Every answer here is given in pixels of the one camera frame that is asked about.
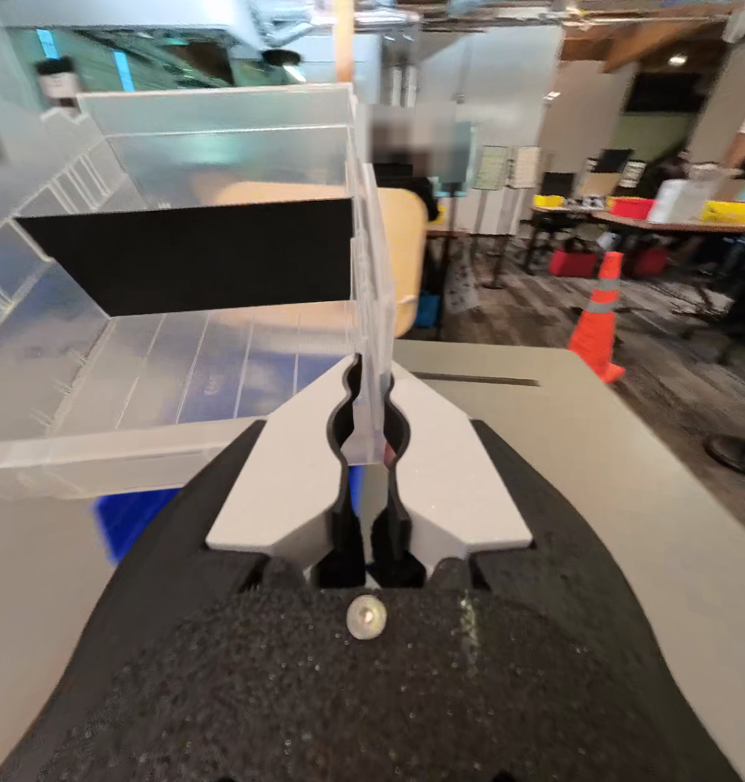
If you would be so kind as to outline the orange traffic cone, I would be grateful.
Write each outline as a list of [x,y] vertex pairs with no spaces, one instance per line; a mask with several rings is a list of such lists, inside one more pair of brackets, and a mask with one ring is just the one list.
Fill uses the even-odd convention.
[[567,349],[582,359],[605,384],[612,384],[624,375],[624,369],[613,362],[622,261],[620,252],[604,255],[592,295],[567,344]]

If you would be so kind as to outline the wooden background table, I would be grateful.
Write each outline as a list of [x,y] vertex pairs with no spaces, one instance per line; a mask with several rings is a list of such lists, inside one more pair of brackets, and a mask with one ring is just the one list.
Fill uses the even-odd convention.
[[534,274],[535,253],[542,249],[536,241],[541,234],[553,237],[556,233],[574,229],[582,224],[598,224],[616,235],[617,238],[612,242],[611,248],[623,256],[622,276],[626,279],[641,279],[641,276],[635,273],[635,265],[641,255],[641,244],[647,237],[663,239],[683,235],[700,239],[708,236],[745,237],[745,224],[695,220],[682,223],[653,223],[650,220],[622,217],[604,210],[534,206],[531,217],[531,238],[521,265],[524,273]]

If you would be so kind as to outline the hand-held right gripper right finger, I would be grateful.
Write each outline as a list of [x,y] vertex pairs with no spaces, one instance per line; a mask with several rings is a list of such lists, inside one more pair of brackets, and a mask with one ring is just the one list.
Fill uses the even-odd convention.
[[381,587],[420,588],[445,560],[533,543],[477,422],[405,369],[391,371],[384,414],[393,456],[387,504],[371,529],[371,577]]

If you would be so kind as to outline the white cardboard box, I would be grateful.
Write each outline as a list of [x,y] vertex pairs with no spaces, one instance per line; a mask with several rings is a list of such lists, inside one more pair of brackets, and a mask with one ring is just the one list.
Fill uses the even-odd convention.
[[661,184],[647,221],[653,224],[688,224],[698,221],[717,184],[691,179],[667,180]]

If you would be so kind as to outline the clear plastic divided bin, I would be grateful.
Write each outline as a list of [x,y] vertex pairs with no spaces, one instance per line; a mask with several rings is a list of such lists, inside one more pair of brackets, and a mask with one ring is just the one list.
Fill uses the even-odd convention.
[[187,483],[351,354],[343,452],[381,455],[395,303],[361,124],[92,138],[19,204],[0,171],[0,499]]
[[0,101],[0,210],[50,181],[66,210],[99,208],[125,187],[149,207],[196,206],[254,182],[348,188],[355,98],[307,84],[152,92],[85,92],[78,109]]

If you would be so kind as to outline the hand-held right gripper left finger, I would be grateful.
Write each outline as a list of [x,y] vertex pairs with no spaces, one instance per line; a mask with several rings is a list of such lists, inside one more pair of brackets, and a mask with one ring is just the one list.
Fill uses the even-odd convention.
[[207,534],[215,551],[280,558],[320,588],[366,583],[342,448],[355,431],[363,359],[350,354],[272,413]]

